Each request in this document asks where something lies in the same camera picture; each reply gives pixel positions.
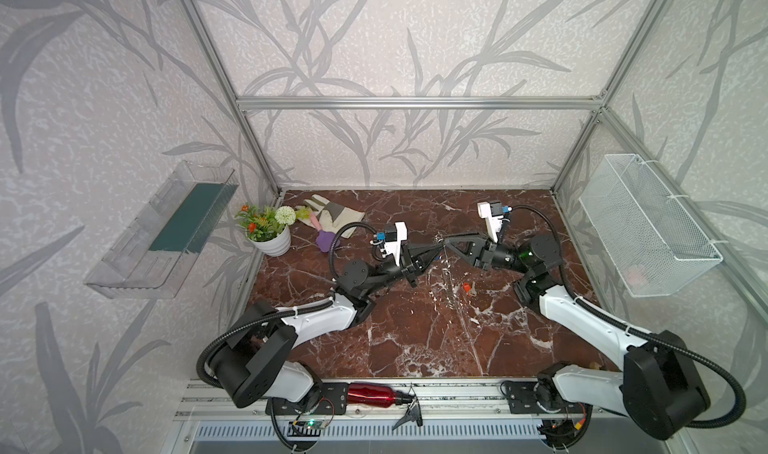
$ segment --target red water bottle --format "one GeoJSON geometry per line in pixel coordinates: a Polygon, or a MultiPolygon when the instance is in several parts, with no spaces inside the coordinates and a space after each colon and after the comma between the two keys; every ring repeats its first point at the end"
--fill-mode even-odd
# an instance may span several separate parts
{"type": "Polygon", "coordinates": [[[401,404],[409,404],[411,401],[413,401],[413,396],[405,392],[395,391],[393,388],[382,384],[353,382],[347,393],[347,403],[349,404],[390,407],[392,404],[400,406],[401,404]]]}

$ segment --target leaf pattern wallpaper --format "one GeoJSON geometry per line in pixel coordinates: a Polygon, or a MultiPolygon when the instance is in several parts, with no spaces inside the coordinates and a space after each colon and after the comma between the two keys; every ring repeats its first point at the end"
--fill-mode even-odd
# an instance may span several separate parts
{"type": "MultiPolygon", "coordinates": [[[[674,0],[611,106],[763,279],[768,259],[765,6],[768,0],[674,0]]],[[[603,156],[620,152],[612,133],[598,128],[558,192],[590,276],[613,312],[654,330],[672,330],[743,383],[746,414],[722,430],[689,430],[698,451],[763,452],[768,442],[763,321],[720,267],[672,296],[629,296],[581,209],[581,191],[603,156]]],[[[711,372],[700,373],[713,386],[707,417],[726,412],[732,395],[711,372]]]]}
{"type": "MultiPolygon", "coordinates": [[[[240,96],[511,96],[599,94],[648,0],[197,2],[240,96]]],[[[249,112],[283,185],[372,188],[541,186],[586,117],[249,112]]]]}
{"type": "Polygon", "coordinates": [[[0,452],[158,452],[271,202],[175,0],[0,0],[0,452]],[[240,187],[172,300],[83,285],[181,160],[240,187]]]}

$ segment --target metal grate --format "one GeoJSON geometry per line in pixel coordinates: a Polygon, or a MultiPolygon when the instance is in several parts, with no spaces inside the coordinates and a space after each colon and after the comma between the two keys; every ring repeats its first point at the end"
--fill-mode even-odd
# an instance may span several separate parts
{"type": "MultiPolygon", "coordinates": [[[[279,421],[288,439],[290,428],[279,421]]],[[[539,440],[541,420],[430,420],[424,426],[404,425],[393,431],[391,420],[334,420],[322,440],[539,440]]],[[[203,421],[196,441],[273,441],[270,421],[203,421]]]]}
{"type": "Polygon", "coordinates": [[[668,296],[723,260],[637,154],[609,154],[579,199],[631,296],[668,296]]]}

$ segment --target clear plastic shelf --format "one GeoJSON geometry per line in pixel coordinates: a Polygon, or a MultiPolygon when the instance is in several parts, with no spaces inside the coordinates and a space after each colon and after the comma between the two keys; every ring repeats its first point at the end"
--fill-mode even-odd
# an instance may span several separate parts
{"type": "Polygon", "coordinates": [[[174,298],[237,186],[232,168],[181,161],[85,285],[110,298],[174,298]]]}

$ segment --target glove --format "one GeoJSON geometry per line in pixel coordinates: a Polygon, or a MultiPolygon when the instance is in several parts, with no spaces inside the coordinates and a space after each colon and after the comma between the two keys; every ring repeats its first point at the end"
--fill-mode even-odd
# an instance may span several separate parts
{"type": "MultiPolygon", "coordinates": [[[[345,208],[344,206],[331,202],[323,196],[314,194],[312,198],[304,200],[304,204],[315,212],[315,216],[320,221],[322,229],[328,232],[338,233],[345,224],[358,222],[366,215],[364,212],[345,208]]],[[[311,226],[309,220],[300,219],[304,224],[311,226]]],[[[342,234],[342,238],[349,239],[355,233],[355,228],[349,229],[342,234]]]]}

